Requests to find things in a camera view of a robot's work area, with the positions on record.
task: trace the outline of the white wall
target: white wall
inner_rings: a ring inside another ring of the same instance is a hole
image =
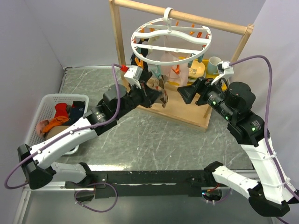
[[[269,131],[274,149],[292,184],[299,189],[299,14],[296,0],[266,0],[255,21],[251,35],[240,58],[265,55],[273,67],[273,87],[270,103]],[[269,72],[263,59],[253,59],[235,66],[240,80],[248,83],[256,95],[253,111],[264,118]],[[299,206],[291,205],[285,216],[298,223]]]
[[[253,23],[265,0],[139,0],[161,7],[247,26]],[[117,62],[108,0],[25,0],[63,67],[93,66]],[[127,63],[129,39],[140,25],[159,16],[121,8]],[[206,56],[229,59],[239,35],[212,30],[212,46]]]
[[[17,148],[41,98],[58,91],[63,69],[23,0],[0,1],[0,180],[17,164]],[[11,185],[24,182],[18,170]],[[0,185],[1,223],[12,223],[21,189]]]

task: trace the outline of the hanger hook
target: hanger hook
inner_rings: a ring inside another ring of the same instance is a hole
[[[170,13],[171,10],[173,10],[173,8],[170,8],[170,7],[166,8],[165,11],[164,11],[164,17],[163,17],[164,22],[167,23],[167,27],[168,27],[167,31],[168,31],[168,33],[170,33],[172,31],[172,28],[171,28],[171,19],[168,18],[169,13]]]

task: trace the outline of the white plastic hanger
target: white plastic hanger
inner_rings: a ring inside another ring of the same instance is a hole
[[[132,47],[132,50],[133,50],[134,54],[136,55],[136,57],[138,57],[139,59],[141,59],[141,60],[143,60],[147,63],[155,64],[155,65],[162,65],[162,66],[177,65],[177,64],[188,63],[189,61],[192,61],[192,60],[198,58],[199,56],[201,56],[202,54],[204,54],[208,50],[208,48],[210,47],[211,40],[212,40],[212,34],[211,34],[210,29],[208,27],[204,27],[204,26],[202,26],[202,28],[177,27],[177,26],[172,27],[171,26],[171,21],[173,19],[168,18],[169,12],[171,10],[172,10],[172,8],[170,8],[170,7],[166,8],[163,18],[152,20],[150,22],[147,22],[147,23],[143,24],[142,26],[140,26],[132,34],[131,47]],[[154,24],[154,23],[161,22],[161,21],[166,22],[167,26],[155,25]],[[155,29],[155,31],[152,31],[152,32],[149,32],[149,33],[141,32],[145,28]],[[182,32],[182,31],[185,31],[185,32],[188,32],[188,31],[207,32],[208,39],[194,37],[194,36],[191,36],[191,35],[188,35],[188,34]],[[168,48],[168,47],[154,46],[154,45],[151,45],[150,43],[149,44],[138,44],[138,43],[136,43],[136,40],[135,40],[135,38],[141,38],[141,39],[148,39],[149,38],[150,39],[150,38],[163,36],[163,35],[179,37],[179,38],[182,38],[182,39],[184,39],[188,42],[203,45],[204,47],[202,48],[202,50]],[[162,50],[162,51],[169,51],[169,52],[174,52],[174,53],[187,53],[187,54],[190,54],[190,57],[182,59],[182,60],[178,60],[178,61],[172,61],[172,62],[155,61],[155,60],[145,58],[140,53],[138,53],[137,52],[138,48],[146,48],[146,49],[149,49],[149,50]]]

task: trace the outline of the orange cloth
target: orange cloth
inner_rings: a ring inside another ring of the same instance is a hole
[[[55,126],[63,125],[65,122],[69,121],[69,119],[65,116],[58,116],[53,118],[53,120],[50,121],[50,123],[43,128],[43,133],[48,132]]]

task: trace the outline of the red connector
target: red connector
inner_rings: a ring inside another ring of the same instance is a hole
[[[123,72],[127,72],[128,69],[129,68],[126,65],[124,65],[124,64],[121,66],[121,71],[123,71]]]

